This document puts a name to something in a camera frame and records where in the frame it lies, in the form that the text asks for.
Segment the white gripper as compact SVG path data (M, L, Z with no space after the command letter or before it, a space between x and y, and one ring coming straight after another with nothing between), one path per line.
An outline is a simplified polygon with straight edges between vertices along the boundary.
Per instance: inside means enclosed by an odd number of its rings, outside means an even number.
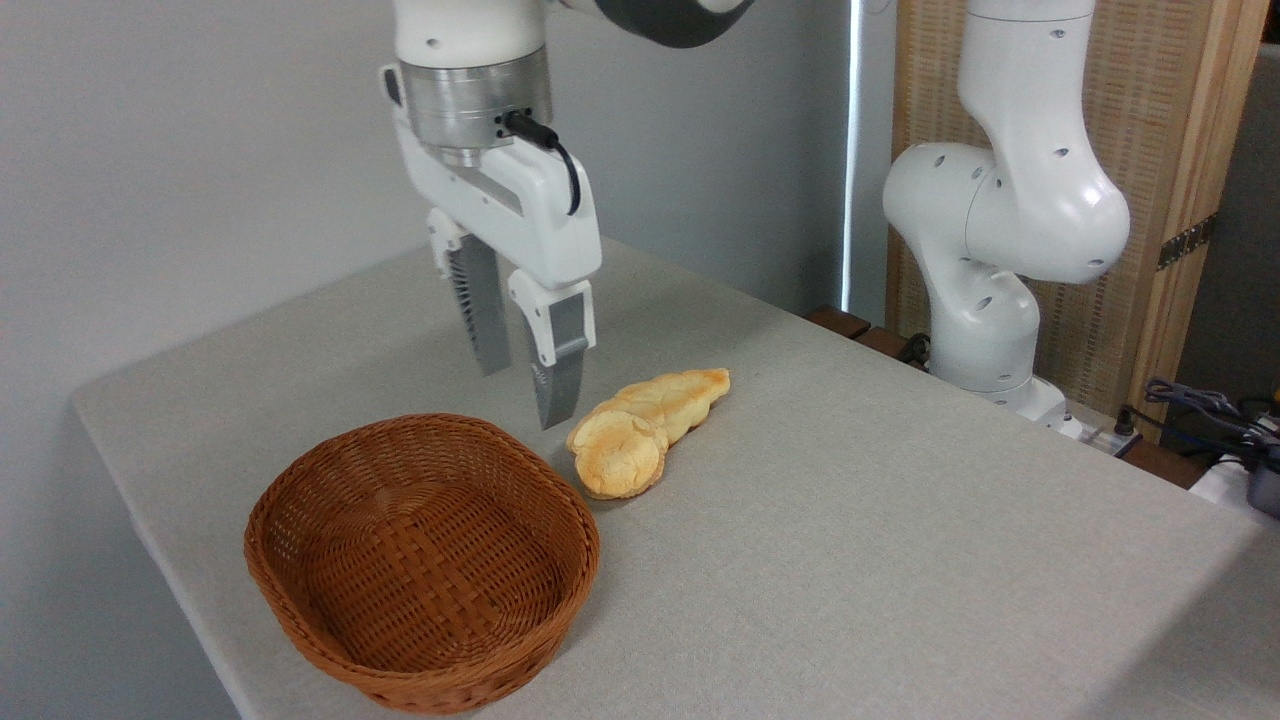
M495 250L520 268L508 290L525 319L540 427L568 420L585 354L596 346L593 288L585 279L602 265L602 240L585 168L525 138L483 150L476 167L449 164L411 129L401 73L388 70L387 83L389 96L399 99L392 115L410 181L434 208L428 214L433 256L451 283L481 373L511 365Z

